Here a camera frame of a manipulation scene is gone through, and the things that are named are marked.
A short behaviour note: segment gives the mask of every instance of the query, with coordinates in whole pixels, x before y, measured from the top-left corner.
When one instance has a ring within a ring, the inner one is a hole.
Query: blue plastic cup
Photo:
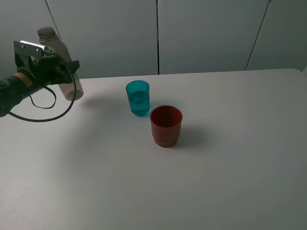
[[[136,116],[145,116],[150,110],[149,84],[143,80],[134,80],[126,86],[131,111]]]

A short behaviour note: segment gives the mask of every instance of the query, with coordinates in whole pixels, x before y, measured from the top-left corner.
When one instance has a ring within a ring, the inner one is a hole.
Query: plastic bottle
[[[39,41],[42,45],[52,47],[66,62],[71,62],[71,56],[66,45],[59,39],[59,36],[52,27],[41,28],[37,31],[37,33],[39,36]],[[84,92],[78,75],[75,73],[73,76],[77,86],[76,100],[78,100],[83,96]],[[59,88],[61,89],[66,100],[72,101],[74,94],[73,83],[59,84]]]

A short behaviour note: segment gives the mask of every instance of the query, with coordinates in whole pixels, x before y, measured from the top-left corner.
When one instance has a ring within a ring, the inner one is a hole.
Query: table surface
[[[157,146],[125,86],[183,114],[174,148]],[[0,118],[1,230],[307,228],[307,78],[258,70],[82,80],[62,119]],[[41,90],[38,105],[52,103]],[[29,99],[13,111],[48,118]]]

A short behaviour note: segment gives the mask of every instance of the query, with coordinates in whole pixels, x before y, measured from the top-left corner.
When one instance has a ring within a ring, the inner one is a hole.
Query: red plastic cup
[[[176,107],[162,105],[150,114],[154,141],[161,147],[175,145],[180,136],[182,113]]]

